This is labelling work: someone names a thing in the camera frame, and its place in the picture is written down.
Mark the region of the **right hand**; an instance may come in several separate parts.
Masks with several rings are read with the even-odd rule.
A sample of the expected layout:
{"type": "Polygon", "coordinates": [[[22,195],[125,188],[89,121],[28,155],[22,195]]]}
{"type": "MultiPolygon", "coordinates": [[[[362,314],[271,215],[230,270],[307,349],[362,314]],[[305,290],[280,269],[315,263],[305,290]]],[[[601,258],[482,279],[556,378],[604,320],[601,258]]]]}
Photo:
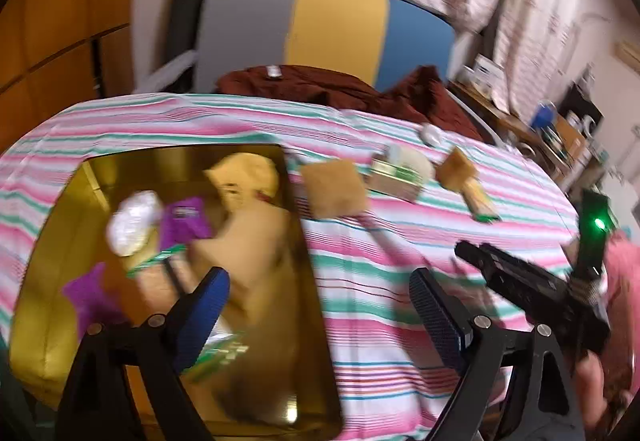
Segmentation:
{"type": "Polygon", "coordinates": [[[573,381],[586,436],[602,439],[620,421],[630,406],[632,395],[623,390],[611,400],[605,398],[602,363],[591,351],[576,364],[573,381]]]}

